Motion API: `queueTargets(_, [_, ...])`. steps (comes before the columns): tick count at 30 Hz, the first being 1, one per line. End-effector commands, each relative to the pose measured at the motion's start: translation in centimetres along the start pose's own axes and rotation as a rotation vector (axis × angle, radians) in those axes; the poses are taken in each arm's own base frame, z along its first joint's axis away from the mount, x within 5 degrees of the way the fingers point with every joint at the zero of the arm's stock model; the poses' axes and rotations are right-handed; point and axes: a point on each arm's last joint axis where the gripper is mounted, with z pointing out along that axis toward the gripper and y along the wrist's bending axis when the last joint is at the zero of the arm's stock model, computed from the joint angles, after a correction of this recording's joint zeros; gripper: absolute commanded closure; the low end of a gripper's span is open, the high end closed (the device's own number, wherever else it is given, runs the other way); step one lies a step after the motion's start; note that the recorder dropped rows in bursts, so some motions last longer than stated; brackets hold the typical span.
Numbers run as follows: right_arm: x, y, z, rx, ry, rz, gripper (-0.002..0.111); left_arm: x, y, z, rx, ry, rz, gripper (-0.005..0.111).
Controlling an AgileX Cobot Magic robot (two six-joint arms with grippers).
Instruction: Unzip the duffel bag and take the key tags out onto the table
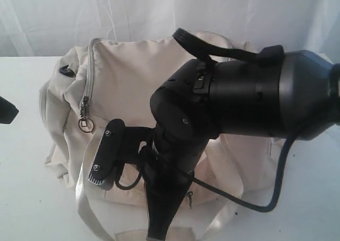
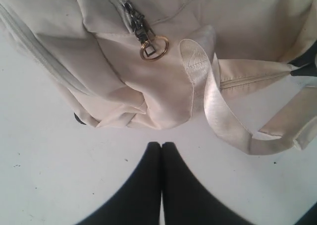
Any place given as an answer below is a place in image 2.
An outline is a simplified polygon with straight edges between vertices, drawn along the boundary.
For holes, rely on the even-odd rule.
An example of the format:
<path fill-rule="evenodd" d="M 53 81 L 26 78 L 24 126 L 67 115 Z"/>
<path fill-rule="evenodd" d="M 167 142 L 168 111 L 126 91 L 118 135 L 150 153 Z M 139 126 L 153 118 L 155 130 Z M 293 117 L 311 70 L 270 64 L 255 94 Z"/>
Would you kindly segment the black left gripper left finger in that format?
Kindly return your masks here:
<path fill-rule="evenodd" d="M 150 142 L 121 188 L 80 225 L 158 225 L 161 204 L 161 147 Z"/>

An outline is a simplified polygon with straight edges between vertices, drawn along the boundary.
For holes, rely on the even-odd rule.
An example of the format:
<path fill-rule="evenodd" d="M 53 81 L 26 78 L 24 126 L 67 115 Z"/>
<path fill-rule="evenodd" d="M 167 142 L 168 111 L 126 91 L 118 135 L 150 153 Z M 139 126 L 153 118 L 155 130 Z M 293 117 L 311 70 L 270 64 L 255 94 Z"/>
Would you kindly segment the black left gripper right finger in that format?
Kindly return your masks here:
<path fill-rule="evenodd" d="M 161 148 L 162 196 L 167 225 L 249 225 L 193 175 L 172 142 Z"/>

